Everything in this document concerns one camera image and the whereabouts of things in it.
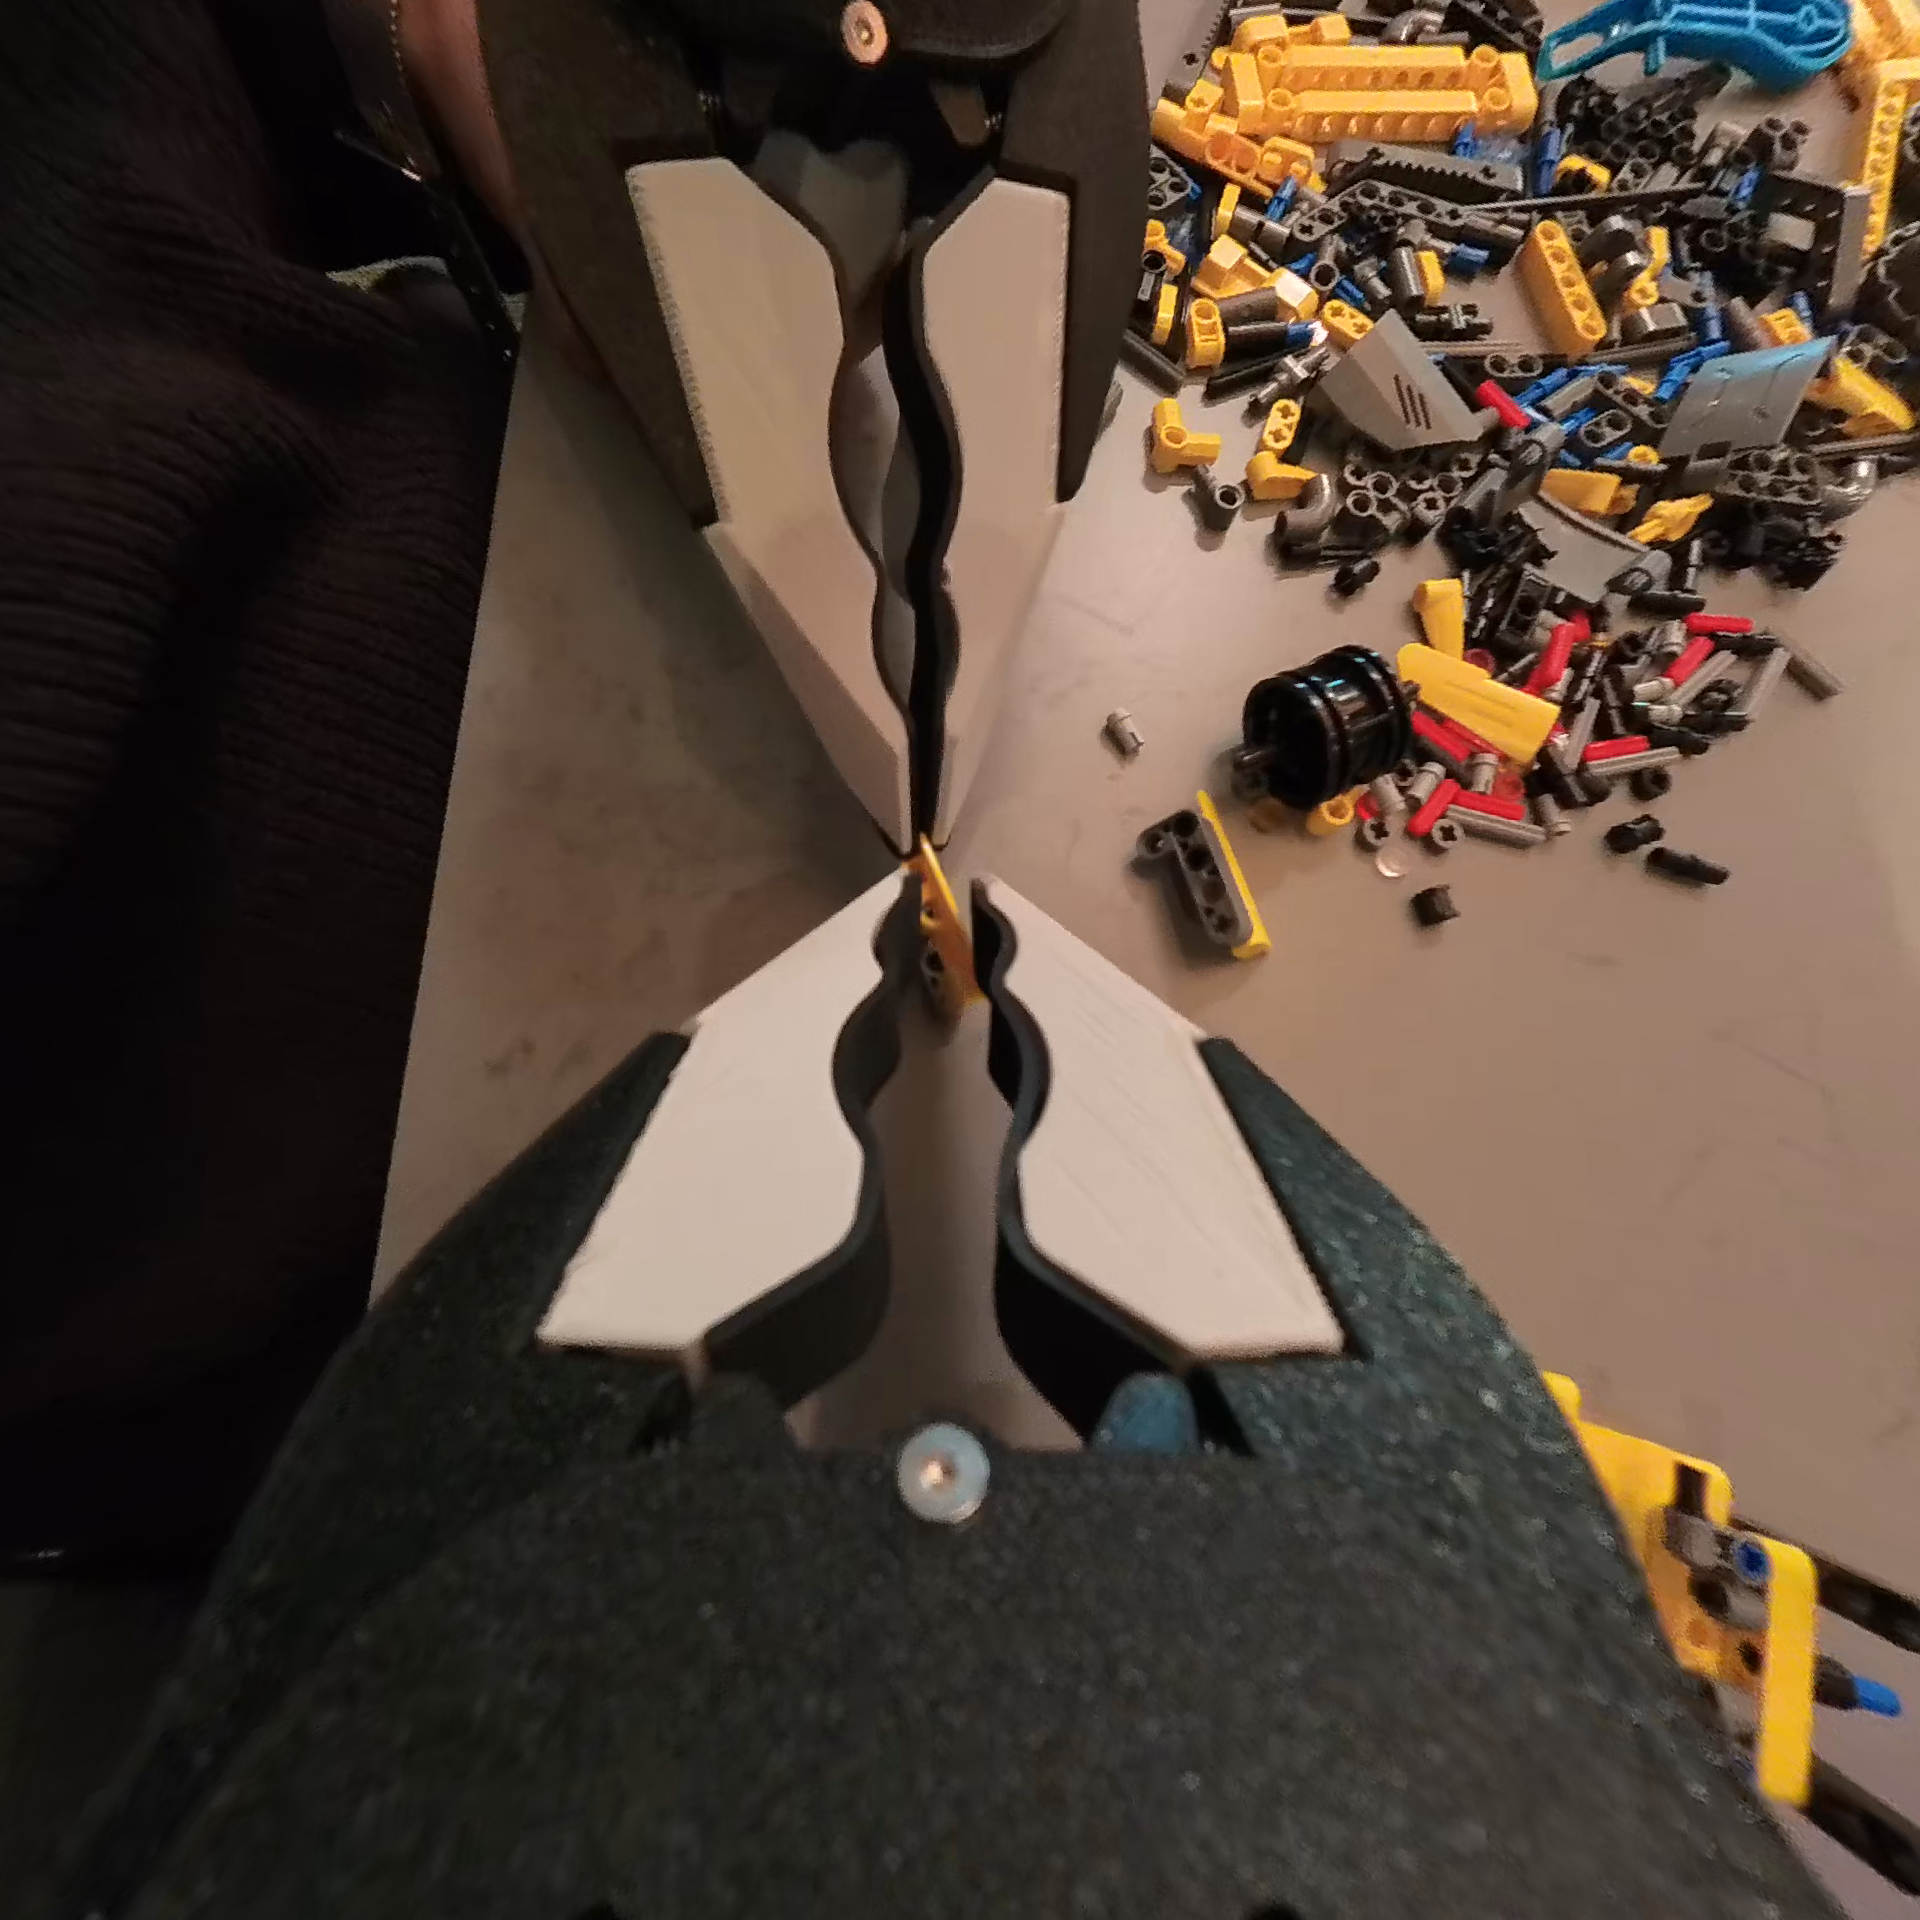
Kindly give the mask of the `blue curved toy piece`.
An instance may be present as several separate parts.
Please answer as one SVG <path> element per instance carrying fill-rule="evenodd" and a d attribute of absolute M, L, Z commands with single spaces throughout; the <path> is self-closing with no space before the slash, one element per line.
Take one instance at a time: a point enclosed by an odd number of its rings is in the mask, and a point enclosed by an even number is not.
<path fill-rule="evenodd" d="M 1852 4 L 1598 4 L 1543 38 L 1535 78 L 1570 81 L 1624 54 L 1651 78 L 1670 58 L 1686 58 L 1791 94 L 1834 67 L 1852 38 Z"/>

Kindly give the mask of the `person's left forearm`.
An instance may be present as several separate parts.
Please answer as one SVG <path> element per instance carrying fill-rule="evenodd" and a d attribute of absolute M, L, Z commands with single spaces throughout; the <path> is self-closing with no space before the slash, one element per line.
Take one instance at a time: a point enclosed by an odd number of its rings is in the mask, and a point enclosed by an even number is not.
<path fill-rule="evenodd" d="M 4 4 L 4 466 L 155 493 L 492 466 L 469 327 L 340 276 L 416 240 L 344 118 L 319 4 Z"/>

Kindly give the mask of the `pile of toy building pieces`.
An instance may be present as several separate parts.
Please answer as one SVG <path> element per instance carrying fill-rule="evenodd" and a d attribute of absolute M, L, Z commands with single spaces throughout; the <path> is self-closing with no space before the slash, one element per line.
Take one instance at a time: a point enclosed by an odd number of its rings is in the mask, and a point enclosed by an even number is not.
<path fill-rule="evenodd" d="M 1203 4 L 1151 106 L 1122 350 L 1146 471 L 1348 604 L 1429 545 L 1395 774 L 1255 826 L 1351 836 L 1383 875 L 1464 839 L 1535 847 L 1672 774 L 1797 681 L 1797 638 L 1706 574 L 1816 587 L 1916 466 L 1916 4 L 1852 4 L 1791 94 L 1634 54 L 1537 83 L 1543 4 Z"/>

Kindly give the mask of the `person's left hand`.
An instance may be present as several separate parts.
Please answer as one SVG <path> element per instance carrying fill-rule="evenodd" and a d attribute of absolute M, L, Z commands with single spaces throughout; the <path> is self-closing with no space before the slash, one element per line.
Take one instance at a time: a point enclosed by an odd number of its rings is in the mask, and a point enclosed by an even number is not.
<path fill-rule="evenodd" d="M 486 81 L 476 4 L 399 4 L 399 62 L 418 115 L 462 177 L 495 213 L 513 198 Z"/>

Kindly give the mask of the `yellow curved panel piece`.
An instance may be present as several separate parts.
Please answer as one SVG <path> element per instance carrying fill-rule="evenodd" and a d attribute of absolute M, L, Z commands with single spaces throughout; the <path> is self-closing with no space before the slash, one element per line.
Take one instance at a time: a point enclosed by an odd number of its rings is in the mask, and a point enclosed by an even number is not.
<path fill-rule="evenodd" d="M 918 839 L 909 867 L 922 881 L 922 978 L 934 1012 L 955 1028 L 974 1001 L 983 1001 L 974 963 L 974 936 L 956 905 L 941 852 Z"/>
<path fill-rule="evenodd" d="M 1195 819 L 1188 870 L 1199 914 L 1216 945 L 1226 945 L 1239 963 L 1261 958 L 1272 952 L 1272 932 L 1209 790 L 1195 790 Z"/>

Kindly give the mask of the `black toy wheel hub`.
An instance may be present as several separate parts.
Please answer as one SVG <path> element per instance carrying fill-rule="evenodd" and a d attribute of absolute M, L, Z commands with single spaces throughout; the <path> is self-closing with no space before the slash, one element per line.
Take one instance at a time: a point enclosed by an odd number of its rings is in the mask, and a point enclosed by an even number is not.
<path fill-rule="evenodd" d="M 1412 750 L 1415 698 L 1397 665 L 1331 646 L 1249 688 L 1233 780 L 1249 801 L 1307 814 L 1395 774 Z"/>

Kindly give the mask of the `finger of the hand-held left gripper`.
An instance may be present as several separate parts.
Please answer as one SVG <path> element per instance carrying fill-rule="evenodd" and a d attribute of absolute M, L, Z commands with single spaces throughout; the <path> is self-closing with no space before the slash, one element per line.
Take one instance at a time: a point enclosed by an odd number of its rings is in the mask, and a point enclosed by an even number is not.
<path fill-rule="evenodd" d="M 880 663 L 881 570 L 845 508 L 834 404 L 850 305 L 892 264 L 904 163 L 892 146 L 764 146 L 628 165 L 713 493 L 707 543 L 835 774 L 909 847 L 904 716 Z"/>
<path fill-rule="evenodd" d="M 909 821 L 947 842 L 962 816 L 1011 656 L 1061 531 L 1067 194 L 980 179 L 912 231 L 889 285 L 884 350 L 909 503 Z"/>

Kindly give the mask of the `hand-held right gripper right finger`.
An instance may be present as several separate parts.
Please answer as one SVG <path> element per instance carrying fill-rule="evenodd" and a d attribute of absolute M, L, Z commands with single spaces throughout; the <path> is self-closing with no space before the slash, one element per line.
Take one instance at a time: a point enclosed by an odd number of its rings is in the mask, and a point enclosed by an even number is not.
<path fill-rule="evenodd" d="M 1344 1325 L 1213 1070 L 1213 1036 L 1003 878 L 974 881 L 996 1325 L 1091 1442 L 1129 1379 L 1336 1357 Z"/>

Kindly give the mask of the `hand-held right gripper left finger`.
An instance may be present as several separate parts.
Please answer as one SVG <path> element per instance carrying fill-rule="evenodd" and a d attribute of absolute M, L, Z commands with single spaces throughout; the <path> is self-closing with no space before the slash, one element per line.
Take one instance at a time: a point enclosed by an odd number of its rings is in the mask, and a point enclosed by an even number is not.
<path fill-rule="evenodd" d="M 922 875 L 881 878 L 709 1001 L 566 1259 L 538 1344 L 756 1379 L 782 1411 L 892 1289 L 875 1099 L 922 985 Z"/>

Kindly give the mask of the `yellow toy assembly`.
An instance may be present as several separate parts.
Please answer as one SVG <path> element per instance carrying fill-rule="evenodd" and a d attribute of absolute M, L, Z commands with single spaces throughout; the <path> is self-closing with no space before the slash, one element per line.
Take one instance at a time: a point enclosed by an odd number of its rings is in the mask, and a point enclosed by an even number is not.
<path fill-rule="evenodd" d="M 1564 1373 L 1549 1372 L 1546 1385 L 1639 1559 L 1670 1653 L 1731 1715 L 1756 1788 L 1805 1814 L 1841 1810 L 1852 1781 L 1818 1768 L 1816 1715 L 1902 1716 L 1903 1702 L 1829 1656 L 1818 1618 L 1849 1618 L 1914 1653 L 1916 1599 L 1756 1532 L 1734 1515 L 1722 1467 L 1588 1420 Z"/>

